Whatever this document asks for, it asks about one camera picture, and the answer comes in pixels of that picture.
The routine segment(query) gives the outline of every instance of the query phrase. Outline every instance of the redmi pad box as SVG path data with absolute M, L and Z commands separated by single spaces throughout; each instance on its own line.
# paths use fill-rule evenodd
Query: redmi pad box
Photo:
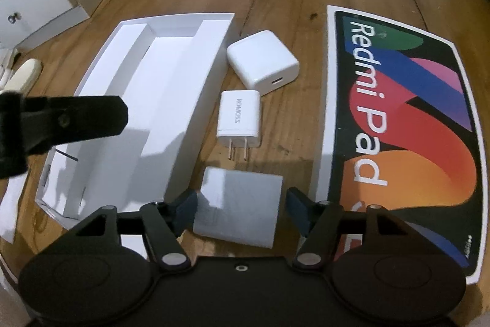
M 487 165 L 456 46 L 333 6 L 327 31 L 322 140 L 310 196 L 346 210 L 386 207 L 453 257 L 468 284 L 477 282 L 487 235 Z M 361 239 L 347 236 L 341 251 Z

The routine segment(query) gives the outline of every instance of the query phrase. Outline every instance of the open box tray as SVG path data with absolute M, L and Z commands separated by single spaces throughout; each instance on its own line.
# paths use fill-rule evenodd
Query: open box tray
M 136 211 L 185 190 L 226 74 L 226 48 L 238 37 L 233 17 L 121 22 L 75 96 L 119 95 L 129 122 L 119 136 L 51 149 L 36 192 L 39 206 L 70 228 L 104 205 Z

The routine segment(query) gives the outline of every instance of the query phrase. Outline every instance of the white box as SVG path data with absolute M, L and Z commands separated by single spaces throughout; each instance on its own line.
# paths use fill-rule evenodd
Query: white box
M 121 22 L 75 95 L 120 95 L 129 121 L 119 136 L 57 146 L 36 202 L 70 228 L 103 205 L 136 211 L 172 201 L 189 184 L 236 39 L 232 13 Z
M 198 193 L 193 232 L 272 248 L 282 176 L 208 166 Z

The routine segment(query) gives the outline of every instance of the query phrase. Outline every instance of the white charger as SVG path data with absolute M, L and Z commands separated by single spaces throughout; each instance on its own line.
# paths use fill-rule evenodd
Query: white charger
M 300 64 L 271 31 L 247 36 L 226 50 L 228 61 L 247 89 L 263 96 L 296 79 Z
M 228 146 L 228 158 L 233 149 L 243 147 L 247 159 L 249 147 L 260 146 L 260 93 L 257 90 L 225 90 L 221 93 L 217 118 L 218 143 Z

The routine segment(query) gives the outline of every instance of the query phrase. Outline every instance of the wooden floor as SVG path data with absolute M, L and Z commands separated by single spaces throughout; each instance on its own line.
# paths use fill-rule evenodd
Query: wooden floor
M 383 15 L 453 41 L 465 64 L 481 118 L 490 138 L 490 2 L 487 0 L 104 0 L 92 18 L 33 50 L 25 57 L 42 60 L 44 68 L 31 95 L 71 95 L 97 51 L 121 20 L 188 12 L 233 12 L 242 35 L 272 30 L 301 64 L 299 78 L 263 97 L 263 144 L 248 162 L 227 160 L 216 144 L 216 110 L 208 126 L 192 180 L 200 187 L 205 166 L 223 166 L 284 176 L 285 188 L 307 191 L 316 142 L 320 104 L 323 25 L 326 5 L 339 5 Z M 229 71 L 222 89 L 243 88 Z M 43 157 L 30 160 L 30 178 L 21 201 L 14 245 L 0 242 L 8 266 L 18 274 L 23 265 L 59 237 L 63 230 L 34 203 Z M 292 254 L 297 233 L 279 221 L 272 250 L 203 240 L 185 233 L 190 255 Z M 462 324 L 490 306 L 490 260 L 484 261 L 478 286 L 470 287 L 455 312 Z

